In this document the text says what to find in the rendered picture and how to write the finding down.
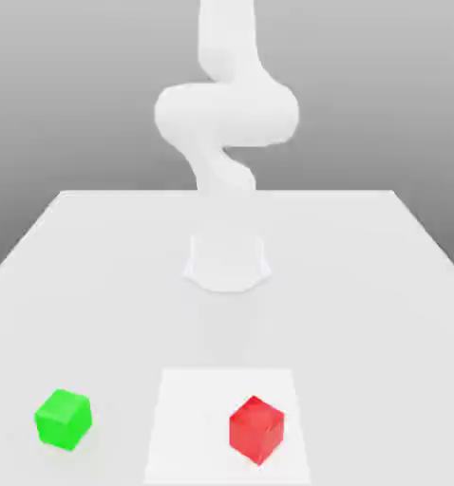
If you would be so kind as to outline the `small red cube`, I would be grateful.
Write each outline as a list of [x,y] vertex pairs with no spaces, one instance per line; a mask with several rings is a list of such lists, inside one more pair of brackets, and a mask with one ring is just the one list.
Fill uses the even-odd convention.
[[285,414],[252,396],[229,418],[229,445],[257,466],[284,438]]

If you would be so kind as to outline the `small green cube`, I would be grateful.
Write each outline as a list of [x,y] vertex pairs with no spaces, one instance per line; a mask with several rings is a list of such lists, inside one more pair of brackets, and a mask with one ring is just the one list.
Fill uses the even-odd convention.
[[89,397],[56,389],[34,414],[39,440],[73,451],[92,425]]

